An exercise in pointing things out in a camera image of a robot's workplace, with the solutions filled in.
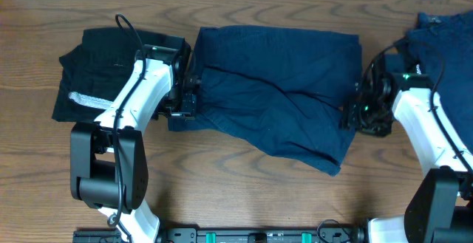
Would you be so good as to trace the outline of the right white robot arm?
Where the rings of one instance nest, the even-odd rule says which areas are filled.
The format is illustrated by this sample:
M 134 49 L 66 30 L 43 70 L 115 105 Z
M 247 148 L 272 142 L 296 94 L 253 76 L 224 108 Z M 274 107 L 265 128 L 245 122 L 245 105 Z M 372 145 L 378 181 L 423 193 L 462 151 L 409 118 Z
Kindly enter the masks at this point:
M 381 73 L 343 106 L 343 129 L 386 137 L 392 123 L 406 132 L 423 181 L 404 214 L 374 218 L 358 242 L 471 242 L 472 153 L 466 149 L 427 75 Z

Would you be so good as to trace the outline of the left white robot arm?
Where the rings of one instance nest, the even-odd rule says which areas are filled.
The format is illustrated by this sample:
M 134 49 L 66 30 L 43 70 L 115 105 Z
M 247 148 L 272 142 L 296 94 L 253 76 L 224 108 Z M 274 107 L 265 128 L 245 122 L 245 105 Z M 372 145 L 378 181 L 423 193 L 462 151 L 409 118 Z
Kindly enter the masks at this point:
M 93 122 L 71 131 L 70 187 L 74 199 L 106 217 L 104 230 L 77 230 L 74 242 L 159 242 L 160 219 L 145 195 L 149 171 L 143 135 L 149 122 L 192 119 L 199 82 L 188 72 L 188 47 L 146 45 L 118 96 Z

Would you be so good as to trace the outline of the navy blue shorts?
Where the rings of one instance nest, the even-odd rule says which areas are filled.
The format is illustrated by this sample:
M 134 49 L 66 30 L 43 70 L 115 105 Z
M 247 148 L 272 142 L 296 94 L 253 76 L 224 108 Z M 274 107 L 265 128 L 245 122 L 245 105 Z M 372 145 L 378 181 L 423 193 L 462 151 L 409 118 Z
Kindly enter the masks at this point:
M 357 35 L 250 25 L 203 27 L 191 65 L 197 114 L 171 131 L 213 129 L 335 176 L 354 139 L 342 106 L 361 80 Z

